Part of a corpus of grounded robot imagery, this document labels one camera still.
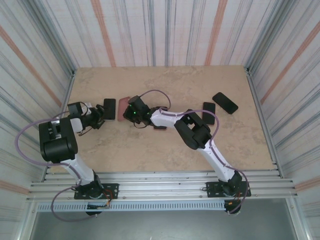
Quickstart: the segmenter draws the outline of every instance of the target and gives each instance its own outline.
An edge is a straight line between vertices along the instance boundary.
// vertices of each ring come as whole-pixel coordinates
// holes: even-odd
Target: orange stripe
[[[2,180],[0,180],[0,189],[4,189],[18,194],[29,194],[29,189]]]
[[[58,97],[54,94],[54,92],[50,89],[50,87],[46,84],[46,82],[42,79],[40,74],[37,72],[37,70],[32,66],[32,64],[29,62],[29,60],[26,58],[26,56],[19,50],[17,45],[14,43],[14,41],[10,38],[10,36],[7,34],[7,32],[2,28],[0,25],[0,36],[3,38],[3,40],[6,42],[6,44],[9,45],[9,47],[14,51],[14,53],[19,57],[21,62],[25,65],[25,67],[30,71],[30,73],[37,79],[37,81],[41,84],[41,86],[46,90],[46,92],[52,97],[52,99],[55,101],[56,104],[58,104],[59,107],[61,107],[61,101],[58,99]]]
[[[267,97],[270,95],[270,93],[275,89],[275,87],[278,85],[278,83],[283,79],[283,77],[286,75],[286,73],[289,71],[289,69],[292,67],[292,65],[295,63],[295,61],[300,57],[300,55],[306,50],[306,48],[310,45],[310,43],[314,40],[316,35],[320,31],[320,21],[317,23],[317,25],[312,29],[312,31],[309,33],[309,35],[306,37],[306,39],[303,41],[299,49],[296,51],[295,55],[292,57],[292,59],[288,62],[288,64],[285,66],[285,68],[282,70],[280,75],[276,78],[274,83],[271,85],[269,90],[266,92],[266,94],[261,99],[261,104],[264,104]]]
[[[213,26],[211,30],[210,42],[209,42],[208,50],[206,52],[206,57],[204,61],[204,65],[206,66],[209,66],[211,64],[211,59],[216,47],[217,39],[218,39],[220,28],[221,28],[221,23],[222,23],[222,20],[224,19],[227,2],[228,0],[219,0],[218,8],[215,13]]]
[[[105,21],[104,21],[104,14],[102,12],[102,7],[101,7],[100,0],[91,0],[91,5],[93,7],[93,11],[94,11],[95,17],[98,20],[98,23],[99,23],[99,26],[100,26],[103,42],[104,42],[104,45],[105,45],[106,53],[108,54],[108,57],[109,57],[109,60],[110,60],[111,67],[116,67],[116,61],[115,61],[114,53],[112,51],[111,42],[110,42],[109,34],[108,34],[108,31],[107,31],[107,27],[106,27],[106,24],[105,24]]]
[[[317,187],[317,186],[320,186],[320,176],[295,185],[295,190],[297,192],[300,192],[300,191],[305,191],[305,190],[308,190],[310,188]]]

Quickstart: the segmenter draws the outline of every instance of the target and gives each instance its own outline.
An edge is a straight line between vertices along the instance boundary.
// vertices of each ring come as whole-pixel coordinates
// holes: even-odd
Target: black mounting plate
[[[209,181],[205,183],[205,187],[202,189],[206,192],[208,198],[225,198],[230,197],[226,196],[223,189],[222,189],[223,183],[221,181]],[[240,197],[243,197],[245,195],[247,189],[247,183],[245,181],[242,181],[239,187]],[[250,186],[248,187],[248,192],[246,194],[247,197],[251,196],[251,190]]]
[[[104,189],[108,189],[112,192],[112,199],[117,199],[118,198],[118,193],[119,193],[119,184],[118,183],[102,183],[102,186]],[[111,199],[110,192],[105,191],[106,195],[108,196],[109,199]],[[82,196],[80,193],[75,192],[74,193],[74,199],[85,199],[85,200],[92,200],[91,197],[89,196]],[[99,199],[107,199],[107,197],[102,194]]]

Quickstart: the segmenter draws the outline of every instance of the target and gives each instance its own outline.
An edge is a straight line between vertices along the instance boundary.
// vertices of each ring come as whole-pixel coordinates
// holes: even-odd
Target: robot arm
[[[84,198],[96,199],[102,196],[103,186],[99,177],[89,168],[78,154],[75,133],[86,127],[99,129],[105,122],[104,109],[101,105],[96,108],[86,106],[83,114],[80,102],[68,105],[70,115],[54,121],[39,124],[40,151],[43,159],[54,164],[62,165],[80,185],[75,189]],[[73,167],[80,176],[70,168]]]
[[[160,112],[160,110],[156,110],[152,115],[151,115],[151,122],[155,125],[155,126],[164,126],[164,127],[168,127],[168,128],[183,128],[183,127],[188,127],[188,124],[184,124],[183,118],[187,118],[188,116],[177,116],[180,114],[183,114],[183,112],[169,112],[166,111],[165,112],[166,115],[162,114]],[[184,129],[179,130],[178,132],[186,132]],[[212,141],[212,147],[214,148],[215,153],[219,156],[220,160],[226,164],[226,165],[230,165],[227,160],[224,158],[224,156],[220,153],[220,151],[218,150],[217,146],[215,145],[214,141]],[[198,152],[200,152],[205,159],[209,162],[209,164],[212,166],[212,168],[215,170],[216,175],[218,176],[218,178],[223,181],[223,182],[228,182],[230,179],[232,179],[232,177],[235,174],[234,170],[231,170],[227,167],[224,167],[217,159],[217,157],[213,154],[212,150],[210,149],[209,146],[209,140],[205,143],[204,148],[201,147],[197,147],[196,150]]]

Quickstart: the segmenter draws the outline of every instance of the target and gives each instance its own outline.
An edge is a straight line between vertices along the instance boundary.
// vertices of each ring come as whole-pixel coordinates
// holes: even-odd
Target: black smartphone
[[[216,102],[223,110],[225,110],[228,114],[233,114],[238,110],[238,106],[227,98],[222,92],[218,92],[216,95],[212,97],[212,100]]]
[[[164,131],[164,130],[167,130],[167,127],[166,126],[153,126],[153,129],[154,130],[162,130],[162,131]]]
[[[103,101],[103,120],[115,120],[116,119],[116,99],[105,98]]]
[[[204,102],[203,106],[202,106],[202,109],[203,110],[207,110],[209,112],[212,112],[214,114],[216,113],[216,105],[214,103],[212,103],[212,102]],[[214,125],[215,124],[215,117],[212,116],[209,113],[206,113],[206,112],[202,113],[202,120],[208,125]]]

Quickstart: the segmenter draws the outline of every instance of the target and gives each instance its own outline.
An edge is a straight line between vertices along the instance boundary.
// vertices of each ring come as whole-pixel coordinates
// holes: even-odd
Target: pink phone case
[[[130,98],[131,97],[127,96],[119,100],[119,104],[118,104],[118,121],[119,122],[125,120],[124,113],[129,105],[128,101],[130,100]]]

